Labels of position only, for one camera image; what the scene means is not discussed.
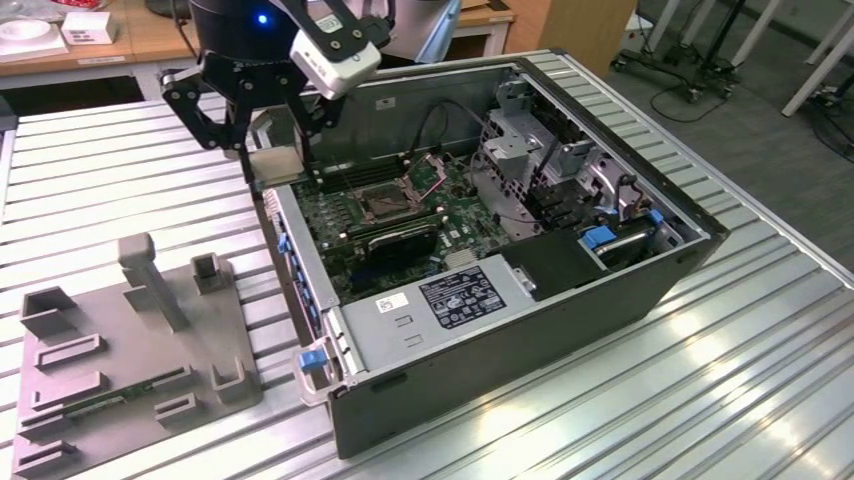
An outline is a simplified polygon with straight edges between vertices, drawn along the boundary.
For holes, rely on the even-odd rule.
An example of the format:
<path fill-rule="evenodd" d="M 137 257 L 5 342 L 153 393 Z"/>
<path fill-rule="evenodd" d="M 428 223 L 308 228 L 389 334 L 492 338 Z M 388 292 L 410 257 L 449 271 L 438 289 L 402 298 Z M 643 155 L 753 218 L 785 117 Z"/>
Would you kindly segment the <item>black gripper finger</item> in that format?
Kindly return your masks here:
<path fill-rule="evenodd" d="M 306 85 L 305 81 L 281 79 L 282 95 L 297 132 L 297 152 L 302 166 L 309 169 L 313 163 L 310 140 L 324 128 L 333 128 L 338 124 L 345 97 L 329 100 L 318 96 L 310 106 L 301 99 Z"/>
<path fill-rule="evenodd" d="M 198 69 L 185 69 L 174 74 L 165 74 L 161 77 L 162 100 L 198 145 L 206 150 L 221 149 L 238 160 L 245 184 L 254 189 L 254 173 L 245 144 L 252 108 L 225 99 L 224 122 L 214 122 L 198 107 L 201 84 Z"/>

